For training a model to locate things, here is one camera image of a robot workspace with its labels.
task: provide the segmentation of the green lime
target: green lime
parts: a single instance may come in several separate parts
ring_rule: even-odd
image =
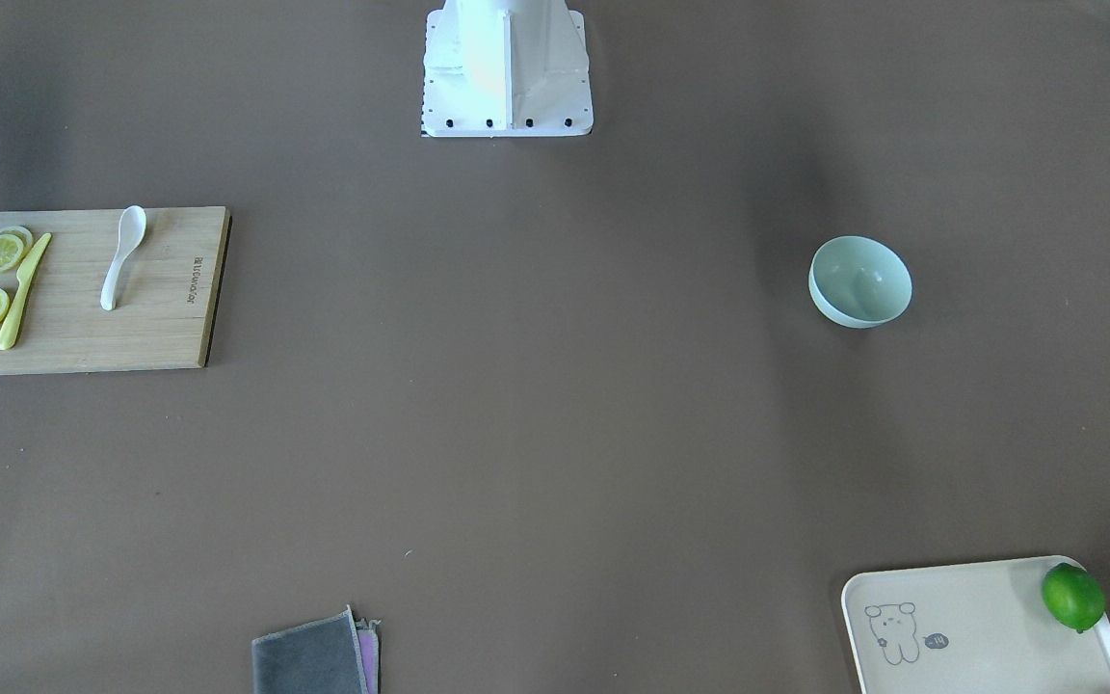
[[[1102,618],[1107,601],[1099,582],[1073,564],[1060,563],[1043,576],[1043,603],[1058,623],[1078,633]]]

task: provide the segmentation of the knife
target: knife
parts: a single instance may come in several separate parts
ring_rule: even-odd
[[[17,271],[19,289],[17,289],[14,299],[11,300],[11,308],[8,309],[8,318],[3,319],[3,328],[0,329],[0,350],[14,348],[14,341],[19,336],[19,321],[23,319],[23,303],[28,300],[28,289],[32,286],[32,275],[37,272],[37,263],[40,263],[40,255],[44,253],[46,247],[49,245],[50,237],[52,234],[42,234],[42,238],[32,247],[32,250],[28,251],[23,262],[19,263]]]

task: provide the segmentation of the cutting board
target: cutting board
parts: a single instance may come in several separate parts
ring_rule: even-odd
[[[198,369],[208,359],[230,211],[145,210],[144,241],[123,264],[118,306],[101,309],[101,284],[119,243],[122,210],[0,212],[0,229],[52,233],[28,294],[17,345],[0,374]],[[0,273],[14,296],[14,271]]]

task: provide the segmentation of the spoon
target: spoon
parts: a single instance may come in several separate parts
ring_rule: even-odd
[[[105,284],[101,286],[101,308],[113,311],[113,292],[119,286],[119,271],[123,260],[144,240],[144,228],[149,217],[140,205],[129,207],[119,219],[119,250],[113,252],[110,272],[105,273]]]

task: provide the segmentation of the folded towel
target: folded towel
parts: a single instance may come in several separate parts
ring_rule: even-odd
[[[252,641],[255,694],[379,694],[379,621],[351,607]]]

